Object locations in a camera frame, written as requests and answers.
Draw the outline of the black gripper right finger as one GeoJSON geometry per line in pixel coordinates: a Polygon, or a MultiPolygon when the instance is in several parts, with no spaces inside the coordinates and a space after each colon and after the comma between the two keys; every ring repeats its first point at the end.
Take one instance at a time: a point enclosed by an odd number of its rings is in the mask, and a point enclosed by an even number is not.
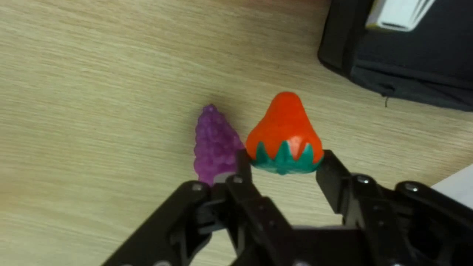
{"type": "Polygon", "coordinates": [[[332,266],[473,266],[473,209],[424,183],[387,188],[329,149],[316,181],[341,224],[320,233],[332,266]]]}

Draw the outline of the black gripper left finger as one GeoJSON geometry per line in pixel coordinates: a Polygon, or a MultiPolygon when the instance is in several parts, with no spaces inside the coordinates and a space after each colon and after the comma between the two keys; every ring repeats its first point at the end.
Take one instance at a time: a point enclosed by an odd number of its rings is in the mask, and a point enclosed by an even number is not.
{"type": "Polygon", "coordinates": [[[189,266],[224,228],[234,248],[232,266],[291,266],[294,228],[251,180],[249,156],[236,151],[236,172],[208,185],[181,183],[101,266],[189,266]]]}

